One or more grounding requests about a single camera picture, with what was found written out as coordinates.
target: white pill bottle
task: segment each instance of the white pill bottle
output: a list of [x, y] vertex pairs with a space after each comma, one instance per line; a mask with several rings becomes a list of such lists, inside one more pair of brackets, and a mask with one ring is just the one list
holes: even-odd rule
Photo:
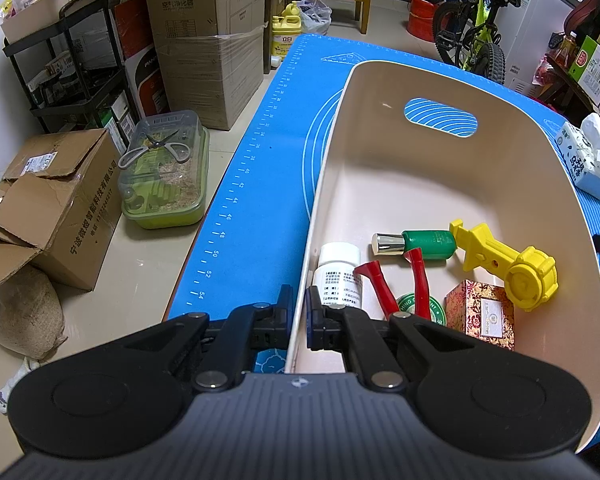
[[353, 274], [360, 259], [360, 249], [347, 242], [330, 242], [320, 248], [313, 284], [322, 304], [362, 308], [362, 279]]

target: round green label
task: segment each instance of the round green label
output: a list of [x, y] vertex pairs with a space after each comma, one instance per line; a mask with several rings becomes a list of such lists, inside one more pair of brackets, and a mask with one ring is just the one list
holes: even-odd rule
[[[400, 296], [397, 300], [398, 308], [403, 312], [409, 312], [410, 314], [415, 314], [416, 311], [416, 296], [415, 294], [405, 294], [404, 296]], [[436, 298], [432, 298], [429, 296], [429, 310], [431, 312], [431, 320], [446, 326], [446, 314], [443, 310], [442, 306], [438, 303]]]

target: black metal shelf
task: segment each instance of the black metal shelf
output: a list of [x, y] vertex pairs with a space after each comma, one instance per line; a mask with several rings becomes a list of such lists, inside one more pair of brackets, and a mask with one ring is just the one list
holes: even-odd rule
[[123, 80], [126, 80], [125, 71], [118, 70], [89, 100], [81, 100], [81, 102], [70, 105], [35, 107], [31, 109], [31, 113], [34, 117], [51, 117], [83, 114], [85, 108], [88, 108], [89, 112], [94, 112]]
[[[103, 101], [110, 95], [116, 88], [122, 87], [123, 91], [126, 94], [126, 100], [128, 102], [129, 111], [134, 118], [134, 121], [137, 123], [139, 121], [139, 114], [136, 108], [135, 101], [131, 94], [131, 90], [129, 88], [128, 81], [126, 79], [126, 74], [124, 67], [122, 65], [122, 60], [120, 58], [120, 53], [118, 51], [118, 46], [116, 44], [116, 38], [113, 31], [113, 25], [111, 23], [111, 18], [109, 15], [109, 0], [93, 0], [88, 3], [84, 3], [85, 0], [71, 0], [67, 4], [65, 4], [58, 13], [58, 21], [53, 25], [49, 25], [48, 27], [42, 28], [41, 30], [37, 30], [36, 32], [29, 34], [28, 36], [21, 38], [14, 43], [9, 43], [7, 40], [4, 40], [4, 55], [7, 56], [13, 65], [13, 69], [16, 72], [16, 76], [18, 77], [18, 81], [24, 90], [24, 93], [29, 100], [30, 111], [34, 117], [38, 119], [40, 125], [46, 133], [49, 133], [49, 129], [43, 120], [43, 118], [49, 118], [53, 116], [85, 116], [92, 117], [95, 121], [96, 125], [99, 128], [103, 127], [102, 120], [100, 119], [100, 115], [98, 113], [98, 108], [102, 105]], [[116, 60], [116, 69], [115, 72], [100, 85], [97, 89], [90, 88], [87, 83], [87, 76], [85, 74], [84, 68], [78, 62], [77, 53], [75, 50], [75, 45], [71, 37], [71, 28], [80, 23], [82, 20], [88, 18], [92, 14], [96, 12], [102, 12], [105, 23], [107, 25], [107, 33], [109, 35], [109, 43], [111, 45], [111, 49], [113, 51], [113, 56]], [[56, 36], [64, 35], [64, 38], [67, 43], [67, 47], [69, 53], [71, 55], [75, 71], [78, 76], [78, 81], [80, 82], [80, 86], [82, 88], [82, 96], [80, 100], [70, 104], [62, 104], [62, 105], [50, 105], [46, 107], [40, 107], [33, 95], [29, 91], [27, 87], [26, 81], [24, 81], [24, 77], [22, 75], [22, 71], [18, 65], [18, 62], [15, 58], [16, 54], [27, 50], [28, 48], [35, 46], [40, 43], [46, 43], [48, 47], [49, 53], [51, 57], [54, 58], [56, 53], [54, 52], [53, 45], [51, 43], [51, 38]]]

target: metal screw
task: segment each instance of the metal screw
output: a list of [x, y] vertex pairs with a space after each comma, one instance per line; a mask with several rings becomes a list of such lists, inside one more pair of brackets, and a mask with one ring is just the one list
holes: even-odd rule
[[376, 372], [371, 376], [371, 382], [380, 388], [395, 388], [402, 384], [402, 376], [390, 370]]
[[226, 382], [226, 375], [218, 370], [208, 370], [196, 376], [196, 383], [203, 388], [219, 388]]

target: bicycle tire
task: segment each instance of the bicycle tire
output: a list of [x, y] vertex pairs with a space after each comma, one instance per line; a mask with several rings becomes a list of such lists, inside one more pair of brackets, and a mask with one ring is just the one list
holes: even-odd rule
[[480, 47], [471, 72], [490, 81], [504, 85], [506, 60], [504, 52], [495, 43], [485, 43]]
[[449, 51], [446, 50], [444, 48], [444, 46], [440, 43], [440, 40], [438, 39], [438, 35], [442, 30], [446, 30], [444, 27], [446, 27], [448, 20], [451, 19], [453, 16], [456, 16], [458, 19], [458, 30], [460, 30], [460, 31], [462, 31], [462, 33], [464, 33], [464, 28], [466, 26], [466, 22], [468, 21], [468, 17], [462, 15], [464, 5], [465, 4], [462, 2], [445, 2], [436, 9], [436, 12], [433, 15], [432, 26], [433, 26], [433, 37], [435, 38], [435, 43], [436, 43], [436, 50], [438, 51], [438, 54], [440, 55], [440, 59], [442, 59], [442, 61], [448, 65], [454, 65], [454, 66], [459, 65], [460, 49], [457, 49], [454, 56], [451, 57], [449, 55]]

